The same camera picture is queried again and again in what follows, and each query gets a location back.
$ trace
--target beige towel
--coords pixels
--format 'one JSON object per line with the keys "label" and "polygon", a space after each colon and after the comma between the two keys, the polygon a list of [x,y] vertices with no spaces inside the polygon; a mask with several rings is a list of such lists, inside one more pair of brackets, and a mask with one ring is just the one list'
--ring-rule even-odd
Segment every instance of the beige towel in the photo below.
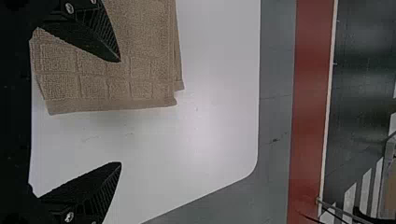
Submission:
{"label": "beige towel", "polygon": [[104,0],[120,46],[108,63],[43,30],[32,69],[51,115],[171,106],[181,76],[176,0]]}

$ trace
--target red stripe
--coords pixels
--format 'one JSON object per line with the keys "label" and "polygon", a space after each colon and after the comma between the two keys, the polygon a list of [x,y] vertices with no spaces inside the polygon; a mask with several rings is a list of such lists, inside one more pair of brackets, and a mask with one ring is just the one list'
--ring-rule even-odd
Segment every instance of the red stripe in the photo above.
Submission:
{"label": "red stripe", "polygon": [[289,224],[318,215],[334,0],[298,0],[291,128]]}

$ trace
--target white table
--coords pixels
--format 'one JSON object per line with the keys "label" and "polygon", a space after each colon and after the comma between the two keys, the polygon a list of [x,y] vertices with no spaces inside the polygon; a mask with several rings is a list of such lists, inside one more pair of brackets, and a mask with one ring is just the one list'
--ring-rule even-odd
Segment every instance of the white table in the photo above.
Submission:
{"label": "white table", "polygon": [[123,170],[106,223],[141,223],[256,165],[260,0],[177,1],[178,105],[50,117],[34,87],[30,182],[40,196],[108,161]]}

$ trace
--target textured cloth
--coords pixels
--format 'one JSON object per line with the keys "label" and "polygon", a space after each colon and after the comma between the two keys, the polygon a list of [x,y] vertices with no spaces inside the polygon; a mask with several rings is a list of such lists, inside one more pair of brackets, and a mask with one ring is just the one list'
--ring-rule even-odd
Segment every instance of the textured cloth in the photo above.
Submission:
{"label": "textured cloth", "polygon": [[175,0],[104,0],[120,46],[108,63],[37,29],[32,69],[51,115],[175,105],[184,89]]}

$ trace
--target screw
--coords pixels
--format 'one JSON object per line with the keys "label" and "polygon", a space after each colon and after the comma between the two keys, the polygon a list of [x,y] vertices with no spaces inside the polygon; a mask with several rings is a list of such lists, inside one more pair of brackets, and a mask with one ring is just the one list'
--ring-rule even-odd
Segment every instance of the screw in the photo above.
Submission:
{"label": "screw", "polygon": [[71,5],[70,3],[66,3],[64,6],[66,7],[67,13],[69,13],[69,14],[73,14],[74,13],[73,5]]}
{"label": "screw", "polygon": [[71,222],[73,220],[73,218],[74,218],[74,213],[73,212],[69,212],[69,213],[67,213],[66,218],[64,219],[64,221],[69,223],[69,222]]}

